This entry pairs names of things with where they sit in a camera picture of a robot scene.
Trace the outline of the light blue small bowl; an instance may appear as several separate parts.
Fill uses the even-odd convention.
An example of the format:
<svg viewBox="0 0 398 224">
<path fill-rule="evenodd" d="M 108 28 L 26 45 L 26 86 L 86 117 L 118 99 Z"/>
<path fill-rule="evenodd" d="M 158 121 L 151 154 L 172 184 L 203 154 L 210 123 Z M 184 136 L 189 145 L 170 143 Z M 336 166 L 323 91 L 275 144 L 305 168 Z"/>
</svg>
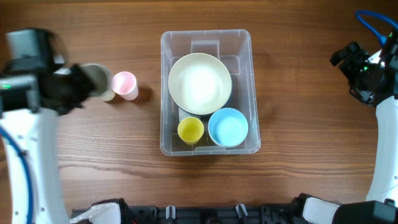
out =
<svg viewBox="0 0 398 224">
<path fill-rule="evenodd" d="M 248 135 L 249 125 L 245 115 L 234 108 L 222 108 L 214 112 L 208 122 L 211 140 L 218 146 L 236 147 Z"/>
</svg>

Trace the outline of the cream plastic cup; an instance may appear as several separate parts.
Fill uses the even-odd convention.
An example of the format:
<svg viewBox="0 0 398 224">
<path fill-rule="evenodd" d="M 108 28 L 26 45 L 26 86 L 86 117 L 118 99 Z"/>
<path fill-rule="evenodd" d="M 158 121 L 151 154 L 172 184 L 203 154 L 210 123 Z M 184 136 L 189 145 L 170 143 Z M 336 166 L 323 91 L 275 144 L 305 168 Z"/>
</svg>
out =
<svg viewBox="0 0 398 224">
<path fill-rule="evenodd" d="M 115 92 L 112 90 L 112 88 L 108 88 L 104 93 L 102 93 L 98 98 L 102 101 L 108 102 L 112 101 L 115 97 Z"/>
</svg>

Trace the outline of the yellow plastic cup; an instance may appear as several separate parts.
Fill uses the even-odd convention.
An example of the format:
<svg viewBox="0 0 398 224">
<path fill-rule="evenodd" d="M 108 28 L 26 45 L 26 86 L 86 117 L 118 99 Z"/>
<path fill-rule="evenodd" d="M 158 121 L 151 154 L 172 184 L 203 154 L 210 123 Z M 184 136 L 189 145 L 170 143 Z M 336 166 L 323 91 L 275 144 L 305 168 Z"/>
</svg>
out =
<svg viewBox="0 0 398 224">
<path fill-rule="evenodd" d="M 205 132 L 202 121 L 195 117 L 187 117 L 179 122 L 177 133 L 179 138 L 188 145 L 196 144 Z"/>
</svg>

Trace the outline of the cream large bowl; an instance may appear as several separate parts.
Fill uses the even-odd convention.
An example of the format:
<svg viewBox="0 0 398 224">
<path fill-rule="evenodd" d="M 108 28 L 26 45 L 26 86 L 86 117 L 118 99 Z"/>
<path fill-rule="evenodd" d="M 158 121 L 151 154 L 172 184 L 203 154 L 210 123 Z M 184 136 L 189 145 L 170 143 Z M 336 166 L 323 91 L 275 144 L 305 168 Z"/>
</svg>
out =
<svg viewBox="0 0 398 224">
<path fill-rule="evenodd" d="M 208 115 L 228 102 L 233 82 L 221 60 L 209 54 L 193 53 L 172 66 L 168 88 L 179 108 L 191 114 Z"/>
</svg>

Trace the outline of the pink plastic cup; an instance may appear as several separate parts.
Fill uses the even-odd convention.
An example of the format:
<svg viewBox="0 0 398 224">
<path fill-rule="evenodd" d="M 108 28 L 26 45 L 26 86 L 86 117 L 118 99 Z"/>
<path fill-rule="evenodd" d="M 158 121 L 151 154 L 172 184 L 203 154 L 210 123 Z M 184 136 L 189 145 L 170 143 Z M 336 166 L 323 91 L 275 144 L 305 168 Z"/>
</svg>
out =
<svg viewBox="0 0 398 224">
<path fill-rule="evenodd" d="M 111 88 L 123 99 L 131 101 L 138 97 L 137 79 L 131 72 L 119 72 L 111 80 Z"/>
</svg>

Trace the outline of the clear plastic storage container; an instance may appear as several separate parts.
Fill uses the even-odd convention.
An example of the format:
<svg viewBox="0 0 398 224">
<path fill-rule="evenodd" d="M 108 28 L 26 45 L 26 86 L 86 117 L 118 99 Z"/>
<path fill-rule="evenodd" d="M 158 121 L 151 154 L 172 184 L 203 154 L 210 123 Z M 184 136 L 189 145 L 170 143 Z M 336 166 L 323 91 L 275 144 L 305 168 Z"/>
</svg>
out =
<svg viewBox="0 0 398 224">
<path fill-rule="evenodd" d="M 167 31 L 160 42 L 162 153 L 257 152 L 261 137 L 250 33 Z"/>
</svg>

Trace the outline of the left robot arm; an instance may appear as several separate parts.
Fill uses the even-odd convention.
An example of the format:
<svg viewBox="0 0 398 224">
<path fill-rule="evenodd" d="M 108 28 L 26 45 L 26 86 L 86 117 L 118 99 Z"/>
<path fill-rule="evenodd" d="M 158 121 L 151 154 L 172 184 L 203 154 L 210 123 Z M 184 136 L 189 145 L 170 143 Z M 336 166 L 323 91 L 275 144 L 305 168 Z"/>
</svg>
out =
<svg viewBox="0 0 398 224">
<path fill-rule="evenodd" d="M 69 223 L 60 187 L 60 116 L 80 108 L 96 85 L 78 64 L 65 68 L 55 34 L 30 28 L 6 35 L 11 59 L 1 70 L 1 138 L 13 223 Z"/>
</svg>

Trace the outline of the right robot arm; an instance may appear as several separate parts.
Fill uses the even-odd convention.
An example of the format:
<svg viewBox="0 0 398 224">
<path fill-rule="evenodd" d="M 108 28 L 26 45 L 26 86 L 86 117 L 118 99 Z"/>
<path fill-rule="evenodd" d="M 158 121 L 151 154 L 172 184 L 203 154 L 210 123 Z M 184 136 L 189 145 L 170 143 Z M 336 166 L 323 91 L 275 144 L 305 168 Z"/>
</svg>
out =
<svg viewBox="0 0 398 224">
<path fill-rule="evenodd" d="M 350 42 L 330 63 L 348 79 L 350 95 L 376 109 L 373 180 L 363 202 L 339 205 L 306 196 L 299 203 L 300 217 L 308 223 L 397 223 L 397 31 L 373 55 Z"/>
</svg>

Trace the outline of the dark blue plate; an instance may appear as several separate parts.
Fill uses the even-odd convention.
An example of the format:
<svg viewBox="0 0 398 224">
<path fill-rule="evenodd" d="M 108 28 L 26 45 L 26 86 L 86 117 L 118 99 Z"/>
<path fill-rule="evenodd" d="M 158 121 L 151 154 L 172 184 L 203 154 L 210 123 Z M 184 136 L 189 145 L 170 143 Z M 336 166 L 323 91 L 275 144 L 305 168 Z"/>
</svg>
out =
<svg viewBox="0 0 398 224">
<path fill-rule="evenodd" d="M 233 84 L 231 82 L 184 83 L 175 90 L 177 96 L 173 100 L 181 110 L 198 116 L 207 116 L 228 104 Z"/>
</svg>

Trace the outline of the grey plastic cup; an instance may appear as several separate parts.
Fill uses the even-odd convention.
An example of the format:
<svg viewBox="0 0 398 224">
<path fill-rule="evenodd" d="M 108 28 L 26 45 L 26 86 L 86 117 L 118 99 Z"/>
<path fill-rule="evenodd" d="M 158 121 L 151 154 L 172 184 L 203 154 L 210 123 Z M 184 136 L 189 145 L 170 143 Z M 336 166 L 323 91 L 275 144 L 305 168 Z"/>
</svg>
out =
<svg viewBox="0 0 398 224">
<path fill-rule="evenodd" d="M 108 67 L 97 63 L 86 63 L 81 66 L 94 84 L 94 90 L 90 92 L 90 96 L 99 97 L 108 88 L 111 88 L 112 75 Z"/>
</svg>

